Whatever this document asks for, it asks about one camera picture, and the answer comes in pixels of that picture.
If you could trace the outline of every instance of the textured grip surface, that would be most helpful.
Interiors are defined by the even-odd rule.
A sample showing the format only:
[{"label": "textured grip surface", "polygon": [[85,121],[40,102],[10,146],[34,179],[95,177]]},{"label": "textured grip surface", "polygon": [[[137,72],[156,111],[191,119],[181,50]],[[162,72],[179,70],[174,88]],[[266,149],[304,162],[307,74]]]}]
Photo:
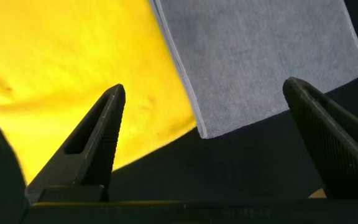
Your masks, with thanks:
[{"label": "textured grip surface", "polygon": [[303,80],[283,92],[328,197],[358,198],[358,119]]}]

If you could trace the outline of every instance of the black background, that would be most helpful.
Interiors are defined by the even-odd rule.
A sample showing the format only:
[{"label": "black background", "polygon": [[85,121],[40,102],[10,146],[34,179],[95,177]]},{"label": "black background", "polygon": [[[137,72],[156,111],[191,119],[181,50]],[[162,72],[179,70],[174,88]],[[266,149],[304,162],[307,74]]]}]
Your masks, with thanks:
[{"label": "black background", "polygon": [[[358,35],[358,0],[345,2]],[[358,117],[358,79],[328,95]],[[112,173],[109,193],[113,201],[298,200],[321,187],[286,111],[215,139],[201,139],[194,129]],[[0,223],[20,218],[23,192],[14,153],[0,138]]]}]

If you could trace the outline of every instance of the yellow cloth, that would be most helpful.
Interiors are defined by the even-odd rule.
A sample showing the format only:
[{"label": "yellow cloth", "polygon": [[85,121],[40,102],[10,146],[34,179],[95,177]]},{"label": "yellow cloth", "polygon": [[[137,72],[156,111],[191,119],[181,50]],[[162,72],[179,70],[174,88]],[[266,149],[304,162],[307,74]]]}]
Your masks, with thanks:
[{"label": "yellow cloth", "polygon": [[195,127],[148,0],[0,0],[0,128],[27,183],[117,83],[114,169]]}]

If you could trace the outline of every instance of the gray cloth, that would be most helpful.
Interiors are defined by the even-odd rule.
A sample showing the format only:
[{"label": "gray cloth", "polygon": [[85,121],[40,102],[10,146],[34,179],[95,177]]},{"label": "gray cloth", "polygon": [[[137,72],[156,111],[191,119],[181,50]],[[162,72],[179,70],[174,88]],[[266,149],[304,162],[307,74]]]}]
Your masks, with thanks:
[{"label": "gray cloth", "polygon": [[343,0],[152,0],[195,112],[213,138],[288,109],[289,77],[326,92],[358,77]]}]

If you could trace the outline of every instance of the black object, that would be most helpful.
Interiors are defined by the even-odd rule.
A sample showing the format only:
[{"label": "black object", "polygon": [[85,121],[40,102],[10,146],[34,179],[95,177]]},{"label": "black object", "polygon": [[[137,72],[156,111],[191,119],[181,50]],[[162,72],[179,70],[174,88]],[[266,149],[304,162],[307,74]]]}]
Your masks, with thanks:
[{"label": "black object", "polygon": [[303,80],[283,91],[327,195],[358,198],[358,119]]},{"label": "black object", "polygon": [[112,163],[125,105],[122,85],[106,90],[25,194],[31,203],[108,200]]},{"label": "black object", "polygon": [[[303,80],[288,79],[283,91],[328,197],[358,199],[358,120]],[[27,188],[37,202],[24,223],[358,222],[358,200],[105,202],[124,100],[122,86],[108,90],[50,159]]]}]

